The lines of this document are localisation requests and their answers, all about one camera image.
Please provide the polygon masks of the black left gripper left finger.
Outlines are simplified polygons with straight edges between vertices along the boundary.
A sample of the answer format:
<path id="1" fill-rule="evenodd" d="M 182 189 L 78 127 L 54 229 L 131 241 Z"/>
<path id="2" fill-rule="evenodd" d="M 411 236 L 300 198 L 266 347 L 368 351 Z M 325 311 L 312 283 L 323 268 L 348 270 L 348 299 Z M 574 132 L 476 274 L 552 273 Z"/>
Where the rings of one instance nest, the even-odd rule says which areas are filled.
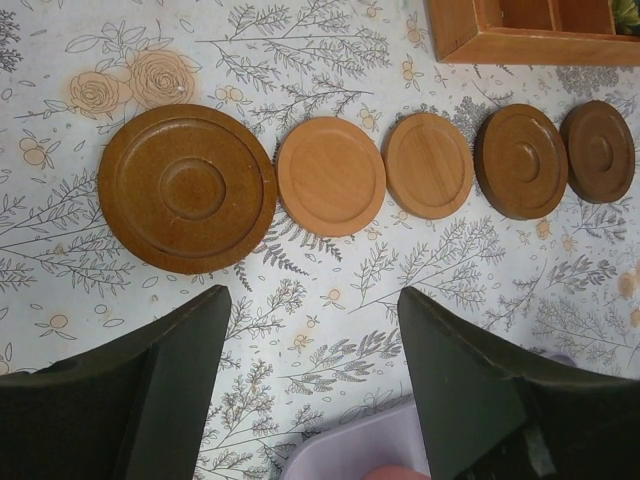
<path id="1" fill-rule="evenodd" d="M 102 346 L 2 376 L 2 478 L 192 478 L 230 313 L 214 286 Z"/>

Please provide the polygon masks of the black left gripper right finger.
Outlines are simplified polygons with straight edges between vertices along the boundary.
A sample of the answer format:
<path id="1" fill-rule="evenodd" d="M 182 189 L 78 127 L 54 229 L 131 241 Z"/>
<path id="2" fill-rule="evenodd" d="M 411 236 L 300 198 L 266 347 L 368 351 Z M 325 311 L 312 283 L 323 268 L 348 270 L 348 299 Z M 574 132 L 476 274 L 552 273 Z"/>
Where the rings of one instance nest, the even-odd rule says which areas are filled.
<path id="1" fill-rule="evenodd" d="M 527 351 L 413 287 L 398 320 L 432 478 L 638 478 L 638 381 Z"/>

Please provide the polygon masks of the large dark wooden saucer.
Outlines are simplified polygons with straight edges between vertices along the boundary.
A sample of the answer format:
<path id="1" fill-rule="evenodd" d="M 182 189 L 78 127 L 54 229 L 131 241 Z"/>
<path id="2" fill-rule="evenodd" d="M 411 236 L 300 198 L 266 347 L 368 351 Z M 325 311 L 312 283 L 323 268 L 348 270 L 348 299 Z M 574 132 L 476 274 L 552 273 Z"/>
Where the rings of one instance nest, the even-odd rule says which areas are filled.
<path id="1" fill-rule="evenodd" d="M 271 226 L 274 167 L 260 141 L 231 116 L 167 105 L 127 122 L 98 171 L 99 204 L 132 254 L 181 274 L 229 267 Z"/>

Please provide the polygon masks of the light wooden coaster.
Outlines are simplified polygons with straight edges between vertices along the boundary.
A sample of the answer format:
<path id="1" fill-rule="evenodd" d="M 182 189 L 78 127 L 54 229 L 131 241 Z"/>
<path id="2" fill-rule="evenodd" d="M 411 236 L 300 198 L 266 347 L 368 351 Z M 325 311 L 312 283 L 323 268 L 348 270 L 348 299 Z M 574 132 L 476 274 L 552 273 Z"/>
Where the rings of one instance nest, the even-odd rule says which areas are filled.
<path id="1" fill-rule="evenodd" d="M 293 128 L 276 168 L 284 209 L 319 236 L 345 237 L 364 229 L 385 197 L 385 166 L 377 146 L 339 118 L 312 118 Z"/>
<path id="2" fill-rule="evenodd" d="M 383 145 L 387 186 L 405 211 L 424 219 L 454 214 L 467 200 L 473 179 L 469 145 L 445 118 L 410 115 Z"/>

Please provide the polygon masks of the pink mug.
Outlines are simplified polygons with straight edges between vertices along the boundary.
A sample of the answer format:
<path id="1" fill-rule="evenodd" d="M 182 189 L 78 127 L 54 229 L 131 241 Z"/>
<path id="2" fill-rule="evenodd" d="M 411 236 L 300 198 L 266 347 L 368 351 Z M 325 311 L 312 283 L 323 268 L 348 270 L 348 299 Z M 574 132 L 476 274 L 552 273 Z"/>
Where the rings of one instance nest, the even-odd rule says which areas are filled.
<path id="1" fill-rule="evenodd" d="M 363 476 L 363 480 L 430 480 L 431 477 L 399 465 L 377 467 Z"/>

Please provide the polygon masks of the lilac plastic tray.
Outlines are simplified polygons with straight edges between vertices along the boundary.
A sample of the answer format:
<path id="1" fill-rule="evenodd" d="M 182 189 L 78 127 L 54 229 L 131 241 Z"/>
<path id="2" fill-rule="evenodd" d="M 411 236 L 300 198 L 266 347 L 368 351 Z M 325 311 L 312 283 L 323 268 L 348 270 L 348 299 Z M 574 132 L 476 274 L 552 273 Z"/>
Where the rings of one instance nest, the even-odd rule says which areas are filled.
<path id="1" fill-rule="evenodd" d="M 363 479 L 381 467 L 431 478 L 416 403 L 334 428 L 296 448 L 283 479 Z"/>

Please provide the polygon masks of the wooden compartment box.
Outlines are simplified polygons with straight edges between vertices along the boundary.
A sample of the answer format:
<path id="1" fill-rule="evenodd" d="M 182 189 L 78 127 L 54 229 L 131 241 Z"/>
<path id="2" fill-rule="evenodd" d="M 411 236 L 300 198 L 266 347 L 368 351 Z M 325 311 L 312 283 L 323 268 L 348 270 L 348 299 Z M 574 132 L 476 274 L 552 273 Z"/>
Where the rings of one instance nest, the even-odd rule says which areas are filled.
<path id="1" fill-rule="evenodd" d="M 639 64 L 639 38 L 616 32 L 611 1 L 431 0 L 425 7 L 443 63 Z"/>

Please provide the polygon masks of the dark rolled sock green-yellow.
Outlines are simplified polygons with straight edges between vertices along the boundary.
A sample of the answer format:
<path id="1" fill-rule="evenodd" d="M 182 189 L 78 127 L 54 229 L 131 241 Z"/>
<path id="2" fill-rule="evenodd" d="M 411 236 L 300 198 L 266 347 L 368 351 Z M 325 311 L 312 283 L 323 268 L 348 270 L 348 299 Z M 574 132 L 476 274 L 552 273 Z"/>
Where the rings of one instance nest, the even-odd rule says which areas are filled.
<path id="1" fill-rule="evenodd" d="M 613 0 L 611 7 L 616 33 L 639 36 L 639 0 Z"/>

